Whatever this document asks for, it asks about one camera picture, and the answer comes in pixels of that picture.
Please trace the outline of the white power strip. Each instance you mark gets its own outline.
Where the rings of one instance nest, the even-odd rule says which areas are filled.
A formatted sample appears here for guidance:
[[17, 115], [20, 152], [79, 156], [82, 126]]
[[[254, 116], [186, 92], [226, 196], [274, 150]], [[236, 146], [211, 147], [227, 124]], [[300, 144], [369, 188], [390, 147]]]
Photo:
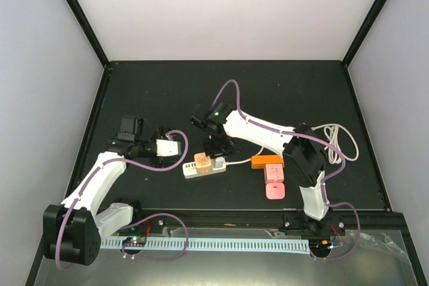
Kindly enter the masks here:
[[182, 173], [186, 179], [193, 179], [226, 171], [227, 163], [224, 158], [211, 159], [208, 165], [198, 167], [196, 163], [188, 162], [182, 165]]

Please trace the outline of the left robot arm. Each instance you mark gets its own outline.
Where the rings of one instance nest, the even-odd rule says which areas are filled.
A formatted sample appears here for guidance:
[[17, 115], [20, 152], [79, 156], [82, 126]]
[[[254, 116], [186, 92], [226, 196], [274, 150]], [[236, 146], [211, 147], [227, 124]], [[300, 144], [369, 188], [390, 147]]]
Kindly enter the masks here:
[[43, 213], [43, 252], [58, 265], [63, 262], [90, 265], [97, 257], [102, 241], [122, 226], [138, 231], [144, 222], [141, 212], [128, 203], [99, 207], [127, 169], [129, 160], [149, 158], [151, 167], [160, 169], [167, 157], [181, 154], [181, 144], [165, 128], [149, 139], [143, 136], [144, 120], [123, 117], [115, 137], [108, 140], [95, 164], [78, 187], [59, 205], [49, 205]]

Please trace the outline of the beige cube plug adapter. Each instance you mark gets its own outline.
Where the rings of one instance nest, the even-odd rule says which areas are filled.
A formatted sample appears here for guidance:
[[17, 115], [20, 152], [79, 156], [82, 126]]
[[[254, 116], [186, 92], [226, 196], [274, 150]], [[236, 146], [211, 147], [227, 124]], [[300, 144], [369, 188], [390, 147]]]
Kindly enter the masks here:
[[212, 161], [206, 153], [196, 153], [194, 155], [194, 162], [197, 174], [206, 174], [212, 171]]

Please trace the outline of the pink plug adapter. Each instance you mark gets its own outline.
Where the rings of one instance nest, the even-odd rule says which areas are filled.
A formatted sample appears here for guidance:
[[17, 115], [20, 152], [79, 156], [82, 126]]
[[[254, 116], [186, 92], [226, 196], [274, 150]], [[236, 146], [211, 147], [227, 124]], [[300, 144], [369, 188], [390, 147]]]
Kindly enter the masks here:
[[283, 182], [268, 182], [265, 185], [265, 196], [268, 200], [282, 200], [286, 196]]

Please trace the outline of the white usb wall charger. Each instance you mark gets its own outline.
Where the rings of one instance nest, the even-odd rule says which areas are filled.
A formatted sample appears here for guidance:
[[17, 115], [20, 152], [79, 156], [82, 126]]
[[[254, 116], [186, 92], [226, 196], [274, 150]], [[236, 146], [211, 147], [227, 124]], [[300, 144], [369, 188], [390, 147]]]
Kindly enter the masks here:
[[226, 161], [224, 157], [216, 157], [212, 160], [212, 166], [214, 171], [220, 171], [226, 168]]

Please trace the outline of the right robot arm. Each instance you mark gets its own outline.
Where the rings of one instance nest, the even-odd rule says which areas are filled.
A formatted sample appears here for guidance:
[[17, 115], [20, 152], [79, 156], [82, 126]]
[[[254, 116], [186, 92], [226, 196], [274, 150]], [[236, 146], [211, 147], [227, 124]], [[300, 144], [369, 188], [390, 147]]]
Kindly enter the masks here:
[[286, 177], [295, 183], [304, 203], [302, 229], [316, 236], [329, 226], [328, 202], [322, 186], [326, 169], [326, 153], [314, 131], [302, 123], [285, 127], [253, 119], [225, 103], [204, 109], [198, 105], [190, 122], [203, 130], [208, 139], [203, 143], [209, 157], [229, 157], [238, 152], [235, 139], [242, 139], [279, 155], [286, 168]]

